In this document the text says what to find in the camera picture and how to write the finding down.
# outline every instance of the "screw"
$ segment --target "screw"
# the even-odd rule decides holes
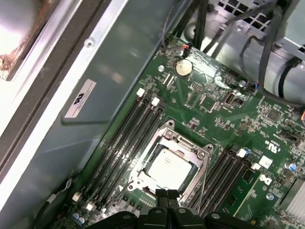
[[[184,208],[180,208],[180,209],[178,209],[178,212],[181,214],[184,214],[186,212],[186,210]]]
[[[240,82],[238,82],[238,86],[241,88],[244,88],[246,86],[246,81],[245,80],[241,80]]]
[[[163,66],[163,65],[160,65],[160,66],[158,67],[158,71],[159,71],[159,72],[164,72],[164,66]]]
[[[274,200],[274,199],[275,199],[274,195],[271,194],[271,193],[268,193],[268,194],[266,195],[266,198],[267,198],[267,200]]]
[[[85,40],[84,44],[87,48],[92,48],[94,47],[94,39],[88,38],[87,40]]]
[[[165,137],[167,137],[167,138],[172,138],[172,137],[173,137],[173,132],[170,131],[170,130],[166,131],[166,132],[165,132]]]
[[[212,214],[211,217],[214,218],[214,219],[220,219],[220,215],[215,214],[215,213]]]
[[[198,156],[198,158],[199,158],[200,160],[203,160],[205,154],[204,154],[204,152],[200,151],[200,152],[197,153],[197,156]]]
[[[240,31],[242,31],[242,30],[243,30],[243,28],[244,28],[244,26],[243,26],[243,25],[238,25],[238,26],[237,26],[237,31],[239,31],[239,32],[240,32]]]
[[[225,30],[227,28],[227,25],[225,23],[220,23],[219,28]]]
[[[302,63],[300,64],[300,68],[305,70],[305,61],[302,61]]]

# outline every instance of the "motherboard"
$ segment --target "motherboard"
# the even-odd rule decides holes
[[[258,88],[195,48],[160,49],[50,228],[139,215],[159,188],[178,190],[180,206],[202,217],[220,211],[257,228],[305,227],[303,110]]]

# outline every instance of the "sticker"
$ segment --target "sticker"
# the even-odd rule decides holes
[[[264,174],[261,174],[261,176],[259,177],[259,180],[263,181],[266,185],[270,185],[272,182],[272,179],[266,177]]]
[[[272,153],[276,154],[277,152],[281,151],[280,145],[275,141],[265,141],[265,143],[268,145],[268,150],[270,150]]]
[[[76,118],[78,113],[81,111],[85,102],[87,101],[89,95],[94,89],[96,82],[87,79],[81,88],[80,92],[78,92],[76,98],[74,99],[72,105],[70,106],[68,112],[65,115],[65,118]]]
[[[267,158],[266,156],[262,156],[262,159],[259,161],[259,164],[268,169],[270,167],[270,165],[272,164],[273,160],[271,160],[270,158]]]

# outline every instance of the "cpu socket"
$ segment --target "cpu socket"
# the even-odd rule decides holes
[[[129,191],[140,189],[152,198],[160,188],[176,189],[180,203],[204,182],[212,144],[200,147],[174,130],[170,120],[157,129],[130,173]]]

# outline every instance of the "green circuit board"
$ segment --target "green circuit board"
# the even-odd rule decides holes
[[[170,41],[172,46],[181,44],[182,41],[177,38]],[[239,179],[235,183],[220,211],[257,225],[258,228],[264,227],[269,220],[279,228],[302,228],[302,224],[297,221],[290,220],[287,223],[283,220],[279,208],[295,180],[304,178],[305,128],[300,115],[291,107],[266,99],[242,76],[194,48],[191,48],[186,58],[193,64],[192,73],[187,77],[177,76],[175,65],[182,54],[183,51],[164,53],[161,50],[156,53],[88,162],[73,192],[80,190],[91,176],[105,151],[105,145],[115,135],[136,99],[137,91],[142,88],[166,103],[153,128],[145,132],[146,142],[156,128],[174,120],[174,129],[181,135],[200,146],[213,144],[209,169],[228,146],[251,150],[252,163],[259,165],[259,168],[248,180]],[[225,101],[232,92],[234,100],[227,104]],[[289,133],[294,138],[285,138],[283,133]],[[129,173],[139,160],[142,149],[139,149],[134,163],[118,182],[116,194],[128,185]],[[298,166],[293,173],[285,169],[285,164],[291,162]],[[130,209],[134,211],[154,204],[150,195],[138,189],[126,190],[122,198],[126,202],[124,207],[131,204]],[[112,213],[115,211],[118,211],[118,206],[113,207]],[[103,217],[94,216],[89,222]],[[56,225],[53,228],[66,228],[59,227],[58,222]]]

